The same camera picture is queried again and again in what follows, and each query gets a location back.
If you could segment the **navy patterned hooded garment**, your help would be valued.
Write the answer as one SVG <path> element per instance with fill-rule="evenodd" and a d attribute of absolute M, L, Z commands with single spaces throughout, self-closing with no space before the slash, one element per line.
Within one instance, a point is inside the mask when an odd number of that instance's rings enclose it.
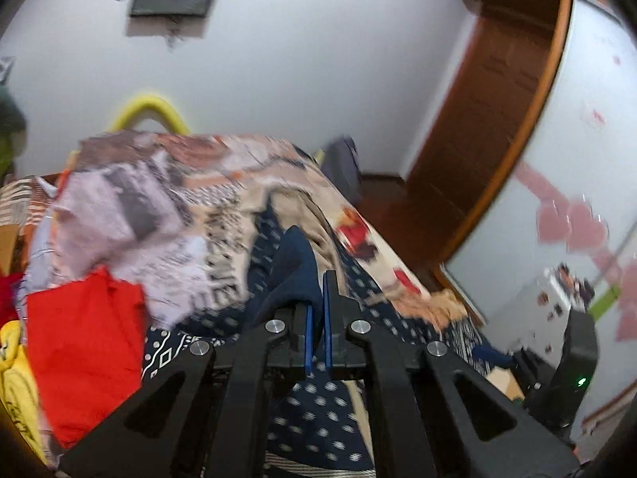
<path fill-rule="evenodd" d="M 248 300 L 242 306 L 197 310 L 172 330 L 147 331 L 141 379 L 150 382 L 194 342 L 215 347 L 232 345 L 244 328 L 267 312 L 276 275 L 298 285 L 319 286 L 324 273 L 336 273 L 340 292 L 358 302 L 364 318 L 382 325 L 399 341 L 420 347 L 440 341 L 482 376 L 491 365 L 474 356 L 485 344 L 463 306 L 437 306 L 433 297 L 414 313 L 399 313 L 373 277 L 353 258 L 337 233 L 301 190 L 279 189 L 252 216 L 255 239 L 247 270 Z M 264 475 L 268 477 L 373 477 L 371 442 L 366 435 L 367 411 L 361 381 L 335 381 L 328 376 L 324 337 L 313 333 L 317 347 L 309 376 L 291 386 L 270 409 Z"/>

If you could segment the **white hard suitcase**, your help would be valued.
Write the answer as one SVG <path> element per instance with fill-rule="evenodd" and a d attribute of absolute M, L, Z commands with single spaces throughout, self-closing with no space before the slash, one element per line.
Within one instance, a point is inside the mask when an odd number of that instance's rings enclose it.
<path fill-rule="evenodd" d="M 545 269 L 491 316 L 483 335 L 498 351 L 513 354 L 531 350 L 556 367 L 563 355 L 564 337 L 572 309 L 584 312 L 595 291 L 564 263 Z"/>

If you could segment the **purple grey backpack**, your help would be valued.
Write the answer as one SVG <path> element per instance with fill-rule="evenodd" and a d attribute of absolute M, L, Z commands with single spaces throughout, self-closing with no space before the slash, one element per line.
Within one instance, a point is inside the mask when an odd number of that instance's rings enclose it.
<path fill-rule="evenodd" d="M 348 202 L 361 201 L 361 171 L 352 137 L 341 136 L 328 143 L 320 170 Z"/>

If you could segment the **printed patchwork bed sheet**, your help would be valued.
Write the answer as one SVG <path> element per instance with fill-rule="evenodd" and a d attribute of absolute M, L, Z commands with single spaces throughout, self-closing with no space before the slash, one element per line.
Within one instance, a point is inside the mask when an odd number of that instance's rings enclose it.
<path fill-rule="evenodd" d="M 429 292 L 320 170 L 283 139 L 121 131 L 86 139 L 39 215 L 17 314 L 37 292 L 105 266 L 144 287 L 162 327 L 216 328 L 244 310 L 283 233 L 298 227 L 320 271 L 364 306 L 444 330 L 465 316 Z"/>

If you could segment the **white sliding wardrobe door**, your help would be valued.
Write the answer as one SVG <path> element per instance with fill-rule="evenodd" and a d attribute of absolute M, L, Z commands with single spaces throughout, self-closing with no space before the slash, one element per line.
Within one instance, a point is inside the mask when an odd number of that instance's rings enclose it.
<path fill-rule="evenodd" d="M 575 417 L 579 436 L 636 380 L 636 44 L 602 4 L 569 3 L 541 116 L 443 271 L 486 325 L 560 264 L 593 286 L 600 361 Z"/>

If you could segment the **red folded garment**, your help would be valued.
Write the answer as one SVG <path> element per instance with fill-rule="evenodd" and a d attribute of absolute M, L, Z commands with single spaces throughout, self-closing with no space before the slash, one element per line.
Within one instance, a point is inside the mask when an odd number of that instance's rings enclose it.
<path fill-rule="evenodd" d="M 27 297 L 27 354 L 57 442 L 73 447 L 141 387 L 146 327 L 139 284 L 103 266 Z"/>

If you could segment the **yellow curved bed headboard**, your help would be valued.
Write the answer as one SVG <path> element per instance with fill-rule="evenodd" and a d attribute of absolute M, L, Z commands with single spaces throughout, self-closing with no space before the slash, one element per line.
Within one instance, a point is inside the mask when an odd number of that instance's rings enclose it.
<path fill-rule="evenodd" d="M 141 93 L 130 99 L 117 113 L 108 128 L 109 133 L 123 131 L 142 119 L 161 123 L 167 132 L 188 136 L 190 128 L 177 109 L 165 98 L 152 93 Z"/>

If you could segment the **brown wooden door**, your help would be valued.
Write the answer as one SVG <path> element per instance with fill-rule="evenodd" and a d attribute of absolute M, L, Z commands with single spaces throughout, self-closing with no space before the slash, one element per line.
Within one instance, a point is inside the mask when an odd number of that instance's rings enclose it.
<path fill-rule="evenodd" d="M 461 213 L 482 196 L 537 91 L 553 31 L 489 10 L 407 179 L 408 193 L 435 191 Z"/>

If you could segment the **yellow garment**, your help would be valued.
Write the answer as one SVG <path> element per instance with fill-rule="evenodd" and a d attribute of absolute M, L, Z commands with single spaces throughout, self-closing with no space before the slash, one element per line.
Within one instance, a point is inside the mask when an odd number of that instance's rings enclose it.
<path fill-rule="evenodd" d="M 2 405 L 30 449 L 44 465 L 49 464 L 39 433 L 38 387 L 21 344 L 19 321 L 8 321 L 1 327 L 0 372 Z"/>

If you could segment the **grey green pillow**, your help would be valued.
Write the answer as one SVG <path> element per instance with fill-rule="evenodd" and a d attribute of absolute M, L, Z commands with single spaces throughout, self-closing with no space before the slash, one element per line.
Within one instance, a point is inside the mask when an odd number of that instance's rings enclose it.
<path fill-rule="evenodd" d="M 27 121 L 9 89 L 0 85 L 0 131 L 1 138 L 11 140 L 26 131 Z"/>

